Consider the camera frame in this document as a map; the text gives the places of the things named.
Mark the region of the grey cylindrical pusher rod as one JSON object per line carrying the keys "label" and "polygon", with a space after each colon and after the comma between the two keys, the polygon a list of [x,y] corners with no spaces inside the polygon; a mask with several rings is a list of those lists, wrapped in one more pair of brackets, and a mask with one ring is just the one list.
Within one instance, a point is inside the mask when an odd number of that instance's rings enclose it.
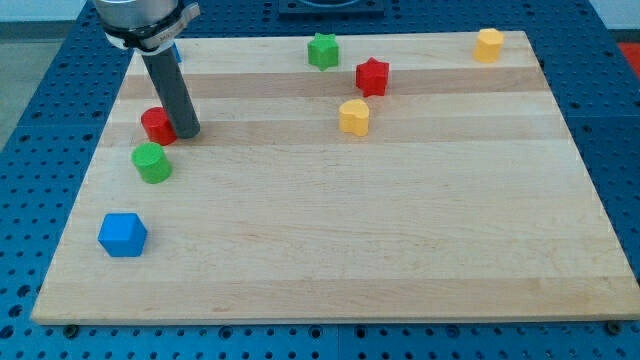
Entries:
{"label": "grey cylindrical pusher rod", "polygon": [[180,139],[194,138],[200,122],[172,47],[142,58],[174,133]]}

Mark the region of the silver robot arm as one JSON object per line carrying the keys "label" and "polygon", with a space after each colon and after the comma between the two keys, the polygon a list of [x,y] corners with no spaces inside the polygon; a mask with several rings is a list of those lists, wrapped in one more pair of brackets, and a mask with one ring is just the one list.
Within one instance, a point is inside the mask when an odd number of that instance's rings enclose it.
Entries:
{"label": "silver robot arm", "polygon": [[174,44],[201,14],[199,4],[184,0],[94,0],[93,4],[107,40],[142,56],[176,136],[190,139],[198,135],[200,122]]}

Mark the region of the blue block behind arm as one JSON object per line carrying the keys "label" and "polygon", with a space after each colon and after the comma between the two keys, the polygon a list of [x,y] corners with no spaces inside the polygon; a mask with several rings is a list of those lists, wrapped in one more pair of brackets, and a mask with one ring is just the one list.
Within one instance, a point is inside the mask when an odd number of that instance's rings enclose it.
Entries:
{"label": "blue block behind arm", "polygon": [[179,49],[178,49],[178,47],[177,47],[177,44],[176,44],[176,43],[174,43],[174,44],[173,44],[173,46],[172,46],[172,50],[173,50],[174,56],[175,56],[175,58],[176,58],[176,61],[177,61],[178,63],[181,63],[181,62],[182,62],[182,58],[181,58],[181,56],[180,56],[180,52],[179,52]]}

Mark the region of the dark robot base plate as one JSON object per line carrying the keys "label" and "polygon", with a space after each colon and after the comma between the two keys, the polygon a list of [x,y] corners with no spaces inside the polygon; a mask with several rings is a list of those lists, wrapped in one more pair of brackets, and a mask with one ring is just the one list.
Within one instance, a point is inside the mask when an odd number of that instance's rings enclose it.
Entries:
{"label": "dark robot base plate", "polygon": [[385,0],[278,0],[277,14],[281,19],[320,16],[385,16]]}

